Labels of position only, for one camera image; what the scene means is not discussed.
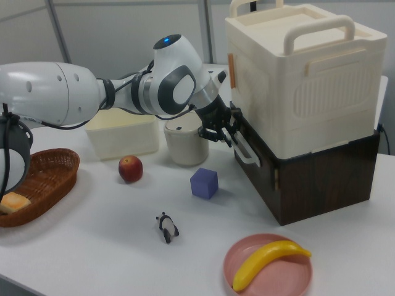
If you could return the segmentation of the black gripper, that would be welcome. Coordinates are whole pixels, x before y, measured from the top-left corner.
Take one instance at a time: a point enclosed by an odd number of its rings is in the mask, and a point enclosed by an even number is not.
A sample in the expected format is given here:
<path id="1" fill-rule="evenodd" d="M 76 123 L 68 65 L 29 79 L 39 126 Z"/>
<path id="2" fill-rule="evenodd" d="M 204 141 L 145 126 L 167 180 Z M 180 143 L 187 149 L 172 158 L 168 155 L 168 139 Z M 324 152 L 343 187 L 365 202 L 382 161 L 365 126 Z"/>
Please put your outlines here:
<path id="1" fill-rule="evenodd" d="M 202 122 L 202 126 L 197 131 L 200 138 L 212 142 L 225 142 L 228 147 L 232 147 L 231 140 L 221 129 L 227 127 L 230 136 L 237 134 L 243 119 L 240 108 L 234 105 L 227 107 L 222 98 L 217 96 L 207 106 L 196 109 L 196 113 Z"/>

